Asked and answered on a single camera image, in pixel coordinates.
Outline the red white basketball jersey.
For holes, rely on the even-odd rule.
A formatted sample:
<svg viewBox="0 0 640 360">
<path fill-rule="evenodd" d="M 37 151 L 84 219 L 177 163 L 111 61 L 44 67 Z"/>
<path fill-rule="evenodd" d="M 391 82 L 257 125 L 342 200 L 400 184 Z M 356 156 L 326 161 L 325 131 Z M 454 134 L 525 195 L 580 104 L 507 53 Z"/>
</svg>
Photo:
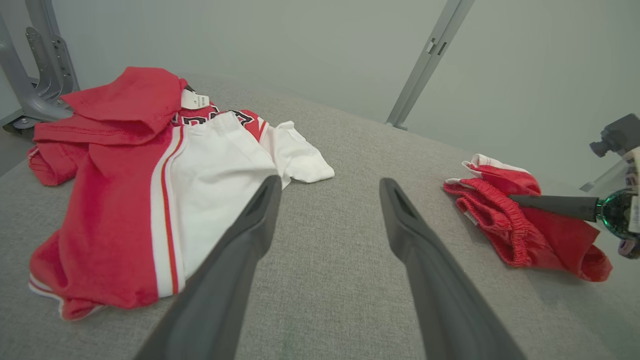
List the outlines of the red white basketball jersey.
<svg viewBox="0 0 640 360">
<path fill-rule="evenodd" d="M 44 186 L 74 182 L 29 265 L 29 288 L 64 321 L 182 292 L 266 178 L 335 175 L 292 121 L 222 111 L 163 68 L 131 66 L 62 100 L 72 116 L 37 124 L 27 159 Z"/>
</svg>

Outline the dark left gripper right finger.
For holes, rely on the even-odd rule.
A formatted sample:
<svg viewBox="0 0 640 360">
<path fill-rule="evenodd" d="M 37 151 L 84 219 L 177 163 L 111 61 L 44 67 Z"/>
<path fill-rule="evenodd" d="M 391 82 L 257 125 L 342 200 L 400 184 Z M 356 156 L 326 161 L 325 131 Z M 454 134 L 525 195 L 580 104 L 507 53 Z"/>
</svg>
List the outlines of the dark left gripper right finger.
<svg viewBox="0 0 640 360">
<path fill-rule="evenodd" d="M 406 268 L 427 360 L 526 360 L 393 178 L 379 182 L 388 243 Z"/>
</svg>

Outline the grey metal stand base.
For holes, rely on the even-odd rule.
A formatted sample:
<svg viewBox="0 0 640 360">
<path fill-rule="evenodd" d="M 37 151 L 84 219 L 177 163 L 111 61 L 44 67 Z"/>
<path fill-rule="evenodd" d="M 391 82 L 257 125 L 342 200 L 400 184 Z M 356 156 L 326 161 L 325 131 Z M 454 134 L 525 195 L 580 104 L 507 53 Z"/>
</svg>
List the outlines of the grey metal stand base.
<svg viewBox="0 0 640 360">
<path fill-rule="evenodd" d="M 32 23 L 32 27 L 26 27 L 25 37 L 38 69 L 38 79 L 27 74 L 0 14 L 0 69 L 20 105 L 20 109 L 0 119 L 0 127 L 24 138 L 33 135 L 37 123 L 70 117 L 73 112 L 62 96 L 80 90 L 53 0 L 25 0 L 25 6 Z"/>
</svg>

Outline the red shorts with white trim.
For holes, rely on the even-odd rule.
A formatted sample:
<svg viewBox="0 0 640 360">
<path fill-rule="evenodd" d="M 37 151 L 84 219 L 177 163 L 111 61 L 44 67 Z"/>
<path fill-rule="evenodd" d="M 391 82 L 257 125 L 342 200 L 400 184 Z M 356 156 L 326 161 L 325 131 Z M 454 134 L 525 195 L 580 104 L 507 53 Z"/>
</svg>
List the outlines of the red shorts with white trim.
<svg viewBox="0 0 640 360">
<path fill-rule="evenodd" d="M 522 208 L 510 198 L 541 195 L 528 171 L 480 153 L 462 164 L 471 177 L 448 178 L 443 188 L 506 265 L 566 271 L 590 282 L 608 280 L 613 265 L 595 246 L 598 229 L 580 219 Z"/>
</svg>

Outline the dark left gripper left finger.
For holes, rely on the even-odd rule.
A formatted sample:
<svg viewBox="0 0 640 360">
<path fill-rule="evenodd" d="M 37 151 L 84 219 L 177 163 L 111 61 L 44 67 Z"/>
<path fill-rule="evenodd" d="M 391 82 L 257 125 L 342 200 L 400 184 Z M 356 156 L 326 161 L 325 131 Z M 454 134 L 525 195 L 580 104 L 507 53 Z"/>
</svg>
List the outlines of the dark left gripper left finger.
<svg viewBox="0 0 640 360">
<path fill-rule="evenodd" d="M 266 177 L 134 360 L 234 360 L 256 267 L 273 241 L 281 194 L 281 177 Z"/>
</svg>

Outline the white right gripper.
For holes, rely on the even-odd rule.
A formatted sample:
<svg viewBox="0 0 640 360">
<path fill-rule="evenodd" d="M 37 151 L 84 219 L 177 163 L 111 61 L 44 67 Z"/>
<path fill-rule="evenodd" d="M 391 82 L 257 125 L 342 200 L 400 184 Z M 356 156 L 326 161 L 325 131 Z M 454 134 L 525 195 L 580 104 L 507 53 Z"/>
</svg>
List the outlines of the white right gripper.
<svg viewBox="0 0 640 360">
<path fill-rule="evenodd" d="M 596 223 L 620 239 L 618 254 L 640 259 L 640 194 L 633 189 L 620 189 L 606 198 L 589 196 L 553 196 L 510 194 L 521 207 Z"/>
</svg>

